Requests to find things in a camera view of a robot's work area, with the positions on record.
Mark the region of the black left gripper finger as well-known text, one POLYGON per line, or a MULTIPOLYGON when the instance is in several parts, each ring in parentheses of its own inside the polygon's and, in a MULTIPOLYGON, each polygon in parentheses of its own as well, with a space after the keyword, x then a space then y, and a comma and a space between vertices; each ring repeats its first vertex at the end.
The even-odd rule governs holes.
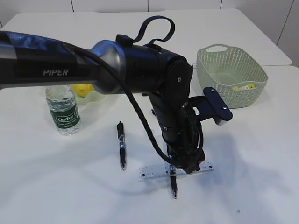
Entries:
POLYGON ((197 172, 200 170, 200 163, 201 161, 196 161, 196 160, 187 160, 184 163, 184 171, 187 174, 191 174, 193 172, 197 172))

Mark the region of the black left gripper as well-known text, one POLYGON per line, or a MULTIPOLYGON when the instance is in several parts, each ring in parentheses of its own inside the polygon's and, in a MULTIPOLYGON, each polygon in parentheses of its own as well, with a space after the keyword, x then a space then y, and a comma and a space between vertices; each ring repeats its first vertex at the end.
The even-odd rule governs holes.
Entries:
POLYGON ((119 73, 119 93, 128 97, 155 151, 177 168, 184 168, 187 160, 202 162, 205 154, 201 123, 192 121, 187 108, 193 67, 183 56, 157 45, 121 44, 120 47, 125 71, 119 73), (134 93, 148 95, 162 138, 173 154, 171 158, 160 149, 134 93))

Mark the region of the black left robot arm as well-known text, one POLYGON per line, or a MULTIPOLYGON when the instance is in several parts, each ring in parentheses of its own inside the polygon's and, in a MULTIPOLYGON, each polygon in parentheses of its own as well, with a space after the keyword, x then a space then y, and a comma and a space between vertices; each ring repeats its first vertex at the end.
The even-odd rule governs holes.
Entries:
POLYGON ((205 160, 200 121, 190 106, 193 67, 181 55, 157 45, 102 40, 91 49, 23 33, 0 33, 0 87, 91 83, 102 94, 125 94, 159 156, 193 173, 205 160), (140 109, 135 93, 146 93, 162 137, 165 155, 140 109))

